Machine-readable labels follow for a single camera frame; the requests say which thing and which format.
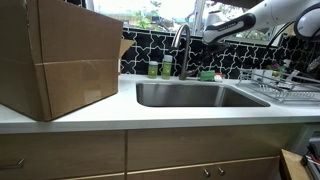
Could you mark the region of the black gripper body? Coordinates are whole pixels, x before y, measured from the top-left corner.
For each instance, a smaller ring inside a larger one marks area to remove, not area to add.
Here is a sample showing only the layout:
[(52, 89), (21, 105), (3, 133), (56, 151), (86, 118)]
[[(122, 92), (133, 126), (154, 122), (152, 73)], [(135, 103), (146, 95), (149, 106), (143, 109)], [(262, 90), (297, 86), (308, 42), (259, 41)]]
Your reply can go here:
[(201, 51), (198, 57), (196, 58), (196, 67), (200, 67), (205, 62), (211, 61), (214, 55), (223, 52), (229, 47), (230, 45), (228, 43), (220, 43), (220, 42), (214, 42), (211, 45), (203, 44), (201, 46)]

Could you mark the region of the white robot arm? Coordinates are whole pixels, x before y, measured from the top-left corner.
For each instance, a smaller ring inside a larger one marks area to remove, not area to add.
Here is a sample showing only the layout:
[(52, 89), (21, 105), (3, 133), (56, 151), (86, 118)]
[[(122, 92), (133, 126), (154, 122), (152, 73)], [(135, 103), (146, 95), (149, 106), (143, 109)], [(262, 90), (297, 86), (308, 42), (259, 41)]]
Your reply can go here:
[(214, 50), (222, 50), (220, 40), (247, 30), (257, 30), (286, 23), (294, 23), (297, 38), (308, 42), (320, 41), (320, 0), (263, 0), (241, 15), (227, 21), (210, 12), (202, 33), (204, 52), (200, 62), (212, 57)]

